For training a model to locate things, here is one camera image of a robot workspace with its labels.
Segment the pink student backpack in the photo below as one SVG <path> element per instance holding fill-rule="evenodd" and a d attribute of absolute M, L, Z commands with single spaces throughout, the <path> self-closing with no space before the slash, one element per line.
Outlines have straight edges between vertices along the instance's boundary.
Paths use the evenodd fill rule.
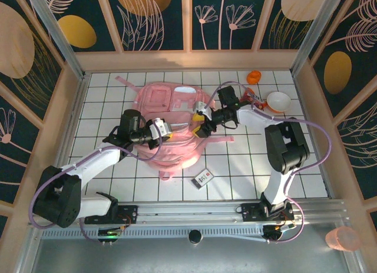
<path fill-rule="evenodd" d="M 120 76 L 117 81 L 136 91 L 133 109 L 141 112 L 147 120 L 164 119 L 170 124 L 173 136 L 163 142 L 160 151 L 150 149 L 147 144 L 137 145 L 136 150 L 141 158 L 154 159 L 148 165 L 158 171 L 158 177 L 168 180 L 182 169 L 194 165 L 201 157 L 209 143 L 233 142 L 233 136 L 196 137 L 192 130 L 200 126 L 203 121 L 194 122 L 193 106 L 197 101 L 215 107 L 215 102 L 198 86 L 153 82 L 144 87 L 136 87 Z"/>

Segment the small black white card box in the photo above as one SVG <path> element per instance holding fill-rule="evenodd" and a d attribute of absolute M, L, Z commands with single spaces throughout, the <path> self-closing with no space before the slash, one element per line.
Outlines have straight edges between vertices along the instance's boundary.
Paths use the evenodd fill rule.
<path fill-rule="evenodd" d="M 201 189 L 205 185 L 208 184 L 209 181 L 211 181 L 214 178 L 214 175 L 207 169 L 203 169 L 201 173 L 196 175 L 193 179 L 191 179 L 191 182 L 197 189 Z"/>

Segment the Fox's fruit candy bag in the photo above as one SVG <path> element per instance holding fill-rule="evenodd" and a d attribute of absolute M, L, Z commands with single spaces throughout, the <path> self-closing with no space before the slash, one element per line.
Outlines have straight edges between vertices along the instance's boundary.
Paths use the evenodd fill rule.
<path fill-rule="evenodd" d="M 267 107 L 267 102 L 262 100 L 261 97 L 257 96 L 254 91 L 250 88 L 247 88 L 242 97 L 240 98 L 241 102 L 248 102 L 253 104 L 257 108 L 264 110 Z"/>

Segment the crumpled orange cup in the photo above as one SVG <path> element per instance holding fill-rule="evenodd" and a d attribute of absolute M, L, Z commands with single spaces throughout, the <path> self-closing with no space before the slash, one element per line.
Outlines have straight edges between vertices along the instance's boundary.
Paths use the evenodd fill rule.
<path fill-rule="evenodd" d="M 262 77 L 262 73 L 260 71 L 251 71 L 247 74 L 246 81 L 250 85 L 257 84 Z"/>

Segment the orange and white bowl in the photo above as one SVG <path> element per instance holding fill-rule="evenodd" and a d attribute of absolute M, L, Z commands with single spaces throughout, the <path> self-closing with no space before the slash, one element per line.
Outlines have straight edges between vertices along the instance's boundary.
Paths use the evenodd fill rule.
<path fill-rule="evenodd" d="M 276 113 L 283 113 L 289 110 L 292 100 L 283 92 L 271 92 L 266 99 L 267 106 Z"/>

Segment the black round knob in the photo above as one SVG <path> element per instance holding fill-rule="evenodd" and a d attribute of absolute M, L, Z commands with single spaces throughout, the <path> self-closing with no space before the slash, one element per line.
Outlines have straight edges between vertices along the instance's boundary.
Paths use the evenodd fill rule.
<path fill-rule="evenodd" d="M 197 229 L 192 229 L 188 234 L 188 240 L 192 244 L 199 244 L 202 239 L 203 239 L 203 234 Z"/>

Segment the small circuit board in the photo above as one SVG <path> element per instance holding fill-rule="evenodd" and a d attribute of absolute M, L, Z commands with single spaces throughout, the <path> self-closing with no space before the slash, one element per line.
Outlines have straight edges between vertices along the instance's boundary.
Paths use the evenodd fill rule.
<path fill-rule="evenodd" d="M 282 224 L 277 225 L 264 225 L 262 237 L 267 242 L 283 243 L 293 241 L 295 239 L 295 236 L 284 240 L 282 240 L 282 236 L 285 232 L 294 228 L 296 228 L 295 222 L 284 222 Z"/>
<path fill-rule="evenodd" d="M 113 246 L 120 236 L 128 228 L 128 225 L 123 225 L 115 228 L 100 228 L 98 230 L 97 239 L 102 244 L 102 246 L 109 245 Z"/>

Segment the pink translucent cup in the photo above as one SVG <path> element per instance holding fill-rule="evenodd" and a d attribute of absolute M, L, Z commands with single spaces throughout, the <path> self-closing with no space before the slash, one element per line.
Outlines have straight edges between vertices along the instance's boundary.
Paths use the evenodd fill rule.
<path fill-rule="evenodd" d="M 361 247 L 357 232 L 347 226 L 341 226 L 328 232 L 325 241 L 328 247 L 338 251 L 353 252 Z"/>

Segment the aluminium mounting rail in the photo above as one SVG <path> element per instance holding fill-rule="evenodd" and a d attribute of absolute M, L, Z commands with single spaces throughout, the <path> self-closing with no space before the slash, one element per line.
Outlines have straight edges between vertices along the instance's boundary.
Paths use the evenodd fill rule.
<path fill-rule="evenodd" d="M 304 217 L 293 206 L 296 223 L 306 224 L 350 221 L 345 203 L 341 199 L 296 199 Z M 193 226 L 232 225 L 243 222 L 240 213 L 244 201 L 181 201 L 136 202 L 138 206 L 136 226 Z"/>

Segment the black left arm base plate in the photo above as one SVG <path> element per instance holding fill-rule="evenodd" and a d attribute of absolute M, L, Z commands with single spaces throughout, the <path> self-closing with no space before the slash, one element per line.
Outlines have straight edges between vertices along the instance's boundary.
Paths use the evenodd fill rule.
<path fill-rule="evenodd" d="M 102 216 L 93 215 L 84 218 L 87 225 L 135 224 L 137 222 L 138 206 L 119 205 L 112 207 Z"/>

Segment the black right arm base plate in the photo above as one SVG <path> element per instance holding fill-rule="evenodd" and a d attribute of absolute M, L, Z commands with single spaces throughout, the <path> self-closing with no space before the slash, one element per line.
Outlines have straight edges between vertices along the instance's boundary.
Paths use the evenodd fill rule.
<path fill-rule="evenodd" d="M 292 205 L 289 202 L 274 211 L 271 211 L 262 202 L 245 203 L 241 204 L 241 213 L 244 222 L 292 221 L 295 219 Z"/>

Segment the dark floral wall panel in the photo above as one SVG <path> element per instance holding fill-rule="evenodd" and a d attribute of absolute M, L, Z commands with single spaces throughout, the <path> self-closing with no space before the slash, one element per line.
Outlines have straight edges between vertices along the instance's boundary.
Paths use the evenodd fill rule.
<path fill-rule="evenodd" d="M 98 0 L 46 0 L 74 52 L 115 51 Z"/>
<path fill-rule="evenodd" d="M 260 48 L 261 50 L 298 50 L 310 29 L 310 21 L 293 21 L 283 14 L 282 0 L 275 0 L 268 19 Z"/>
<path fill-rule="evenodd" d="M 251 49 L 264 0 L 193 0 L 193 50 Z"/>
<path fill-rule="evenodd" d="M 124 51 L 181 51 L 182 0 L 108 0 Z"/>

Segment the aluminium frame post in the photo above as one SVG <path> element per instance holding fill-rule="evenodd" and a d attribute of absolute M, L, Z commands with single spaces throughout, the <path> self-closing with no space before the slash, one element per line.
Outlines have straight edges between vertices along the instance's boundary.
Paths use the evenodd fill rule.
<path fill-rule="evenodd" d="M 302 67 L 304 66 L 315 43 L 319 40 L 320 35 L 328 24 L 333 12 L 338 7 L 341 0 L 324 0 L 321 4 L 319 12 L 312 22 L 305 38 L 297 52 L 290 72 L 293 78 L 296 78 Z"/>
<path fill-rule="evenodd" d="M 82 81 L 84 79 L 85 71 L 78 62 L 71 45 L 68 43 L 67 39 L 62 33 L 61 28 L 59 27 L 54 14 L 49 10 L 47 3 L 45 0 L 30 0 L 30 2 L 34 5 L 37 14 L 41 18 L 47 30 L 49 30 L 53 40 L 64 56 L 66 62 L 74 72 L 75 76 Z"/>

